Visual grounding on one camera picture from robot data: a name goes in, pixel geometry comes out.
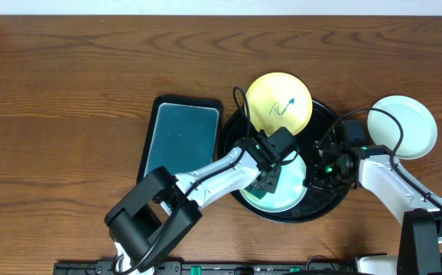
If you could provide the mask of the green scrubbing sponge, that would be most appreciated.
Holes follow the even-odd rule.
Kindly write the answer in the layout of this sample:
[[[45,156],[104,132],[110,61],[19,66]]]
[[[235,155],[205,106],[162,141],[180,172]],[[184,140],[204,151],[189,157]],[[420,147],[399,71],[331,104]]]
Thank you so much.
[[[245,188],[244,193],[248,197],[250,197],[251,199],[253,199],[255,201],[259,201],[267,194],[267,192],[265,190],[258,189],[258,188],[252,187],[252,186]]]

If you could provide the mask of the light blue plate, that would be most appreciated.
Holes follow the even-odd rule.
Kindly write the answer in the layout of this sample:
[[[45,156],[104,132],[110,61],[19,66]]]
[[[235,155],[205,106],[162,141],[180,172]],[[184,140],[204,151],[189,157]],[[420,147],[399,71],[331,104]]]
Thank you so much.
[[[240,190],[244,200],[255,209],[268,212],[284,212],[294,208],[304,197],[307,187],[303,186],[306,178],[306,164],[300,155],[290,164],[281,166],[281,175],[275,193],[268,193],[259,201],[255,201]]]

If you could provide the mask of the pale green plate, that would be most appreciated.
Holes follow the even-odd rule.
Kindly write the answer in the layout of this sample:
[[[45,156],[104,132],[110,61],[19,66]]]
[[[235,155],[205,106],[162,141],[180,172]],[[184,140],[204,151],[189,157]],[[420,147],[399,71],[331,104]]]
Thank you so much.
[[[437,141],[437,124],[431,112],[419,101],[403,96],[391,95],[380,99],[373,108],[381,109],[400,123],[404,136],[396,157],[413,160],[428,154]],[[386,114],[370,111],[367,128],[376,145],[393,149],[400,138],[399,127]]]

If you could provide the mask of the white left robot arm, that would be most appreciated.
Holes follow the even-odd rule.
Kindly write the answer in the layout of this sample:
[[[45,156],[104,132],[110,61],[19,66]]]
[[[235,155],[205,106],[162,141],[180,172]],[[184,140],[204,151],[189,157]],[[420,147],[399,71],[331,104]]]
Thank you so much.
[[[172,175],[165,167],[152,170],[104,218],[118,251],[113,273],[152,273],[198,223],[203,208],[252,185],[288,154],[256,144],[235,147],[195,171]]]

